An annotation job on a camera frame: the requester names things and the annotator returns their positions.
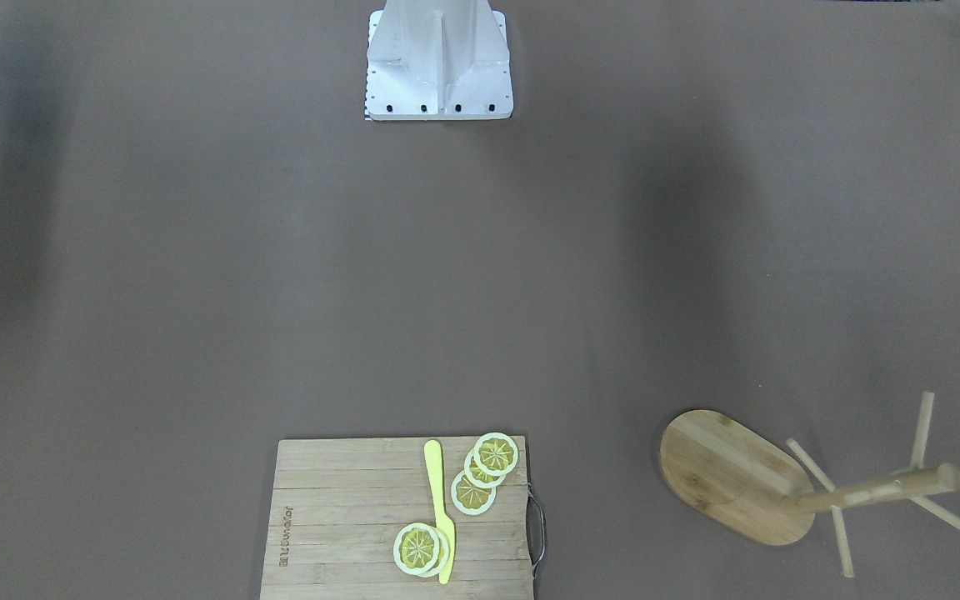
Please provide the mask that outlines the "wooden cup storage rack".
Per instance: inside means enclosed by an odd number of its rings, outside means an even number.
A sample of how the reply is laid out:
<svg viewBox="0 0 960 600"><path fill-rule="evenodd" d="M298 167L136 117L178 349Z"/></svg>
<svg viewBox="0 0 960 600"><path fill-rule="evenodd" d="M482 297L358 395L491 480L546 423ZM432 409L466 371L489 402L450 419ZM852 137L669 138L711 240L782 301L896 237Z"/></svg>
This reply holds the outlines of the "wooden cup storage rack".
<svg viewBox="0 0 960 600"><path fill-rule="evenodd" d="M783 547L810 532L816 515L832 517L839 567L853 578L845 512L909 501L960 532L960 517L938 505L938 494L960 490L960 468L927 467L925 455L936 395L922 393L909 467L838 486L793 439L778 448L727 414L693 409L663 430L657 452L664 482L679 500L755 543Z"/></svg>

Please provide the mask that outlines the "yellow plastic knife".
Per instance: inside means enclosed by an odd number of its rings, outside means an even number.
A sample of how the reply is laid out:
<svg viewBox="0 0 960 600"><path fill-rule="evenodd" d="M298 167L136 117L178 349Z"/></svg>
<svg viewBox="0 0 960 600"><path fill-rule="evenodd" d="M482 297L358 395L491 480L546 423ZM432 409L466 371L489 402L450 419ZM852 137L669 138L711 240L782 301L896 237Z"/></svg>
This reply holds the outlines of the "yellow plastic knife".
<svg viewBox="0 0 960 600"><path fill-rule="evenodd" d="M456 524L448 515L446 509L446 479L443 474L443 447L437 439L430 439L423 445L424 467L432 495L435 523L437 529L448 540L447 561L437 575L438 583L449 584L453 573L454 559L456 559Z"/></svg>

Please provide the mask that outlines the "middle overlapping lemon slice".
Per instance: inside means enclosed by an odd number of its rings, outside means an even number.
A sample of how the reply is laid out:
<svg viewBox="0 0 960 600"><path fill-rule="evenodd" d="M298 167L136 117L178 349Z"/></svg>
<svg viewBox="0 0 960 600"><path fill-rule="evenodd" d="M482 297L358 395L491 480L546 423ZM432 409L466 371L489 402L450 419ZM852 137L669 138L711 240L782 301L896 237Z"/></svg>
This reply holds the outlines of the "middle overlapping lemon slice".
<svg viewBox="0 0 960 600"><path fill-rule="evenodd" d="M465 478L476 488L493 489L502 485L507 475L494 476L484 472L475 459L475 452L470 451L464 459L463 471Z"/></svg>

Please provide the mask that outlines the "lemon slice nearest knife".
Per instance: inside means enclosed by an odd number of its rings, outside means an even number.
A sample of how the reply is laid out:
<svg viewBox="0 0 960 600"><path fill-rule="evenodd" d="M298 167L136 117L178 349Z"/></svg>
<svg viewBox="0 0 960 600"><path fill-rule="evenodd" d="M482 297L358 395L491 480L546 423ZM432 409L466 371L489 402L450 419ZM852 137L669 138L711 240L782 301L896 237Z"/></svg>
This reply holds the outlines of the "lemon slice nearest knife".
<svg viewBox="0 0 960 600"><path fill-rule="evenodd" d="M463 515L483 515L492 507L497 497L497 487L479 487L464 471L451 483L451 502Z"/></svg>

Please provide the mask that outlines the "bamboo cutting board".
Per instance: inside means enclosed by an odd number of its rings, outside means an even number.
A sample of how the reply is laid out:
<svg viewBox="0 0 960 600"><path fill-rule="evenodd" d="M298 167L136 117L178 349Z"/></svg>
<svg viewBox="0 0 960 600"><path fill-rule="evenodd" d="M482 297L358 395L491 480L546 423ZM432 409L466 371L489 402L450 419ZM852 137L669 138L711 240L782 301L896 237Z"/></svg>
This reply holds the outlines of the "bamboo cutting board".
<svg viewBox="0 0 960 600"><path fill-rule="evenodd" d="M451 483L482 434L283 440L277 447L262 599L533 599L548 551L543 508L519 460L482 515L460 513ZM446 509L456 524L449 584L393 561L401 528L436 528L423 445L442 444Z"/></svg>

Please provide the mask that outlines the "lemon slice beside knife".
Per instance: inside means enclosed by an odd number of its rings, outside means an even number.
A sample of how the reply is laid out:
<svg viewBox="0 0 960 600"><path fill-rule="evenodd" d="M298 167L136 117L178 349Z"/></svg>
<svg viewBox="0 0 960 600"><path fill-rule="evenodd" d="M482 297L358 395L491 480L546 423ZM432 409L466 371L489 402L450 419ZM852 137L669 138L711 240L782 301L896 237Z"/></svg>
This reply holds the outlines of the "lemon slice beside knife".
<svg viewBox="0 0 960 600"><path fill-rule="evenodd" d="M437 561L431 566L427 571L424 571L419 574L420 578L433 578L438 576L439 573L445 568L450 558L451 543L445 532L442 529L437 527L432 528L434 531L435 539L437 539Z"/></svg>

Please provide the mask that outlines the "lemon slice under knife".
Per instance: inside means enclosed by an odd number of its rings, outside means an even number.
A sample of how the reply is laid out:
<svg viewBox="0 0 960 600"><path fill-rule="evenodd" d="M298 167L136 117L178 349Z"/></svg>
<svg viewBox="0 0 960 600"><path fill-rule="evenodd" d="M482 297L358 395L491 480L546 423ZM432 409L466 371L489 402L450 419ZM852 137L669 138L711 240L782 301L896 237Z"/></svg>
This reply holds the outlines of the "lemon slice under knife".
<svg viewBox="0 0 960 600"><path fill-rule="evenodd" d="M431 525L414 522L397 532L392 559L403 573L419 577L437 561L437 539Z"/></svg>

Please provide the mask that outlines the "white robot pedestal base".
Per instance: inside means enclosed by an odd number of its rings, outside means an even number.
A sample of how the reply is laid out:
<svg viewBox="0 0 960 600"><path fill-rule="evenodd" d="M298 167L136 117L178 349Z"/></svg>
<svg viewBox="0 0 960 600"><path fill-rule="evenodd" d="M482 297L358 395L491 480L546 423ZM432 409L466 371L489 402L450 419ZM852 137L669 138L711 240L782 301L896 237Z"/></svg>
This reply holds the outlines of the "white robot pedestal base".
<svg viewBox="0 0 960 600"><path fill-rule="evenodd" d="M363 115L485 121L514 113L503 12L488 1L388 1L367 26Z"/></svg>

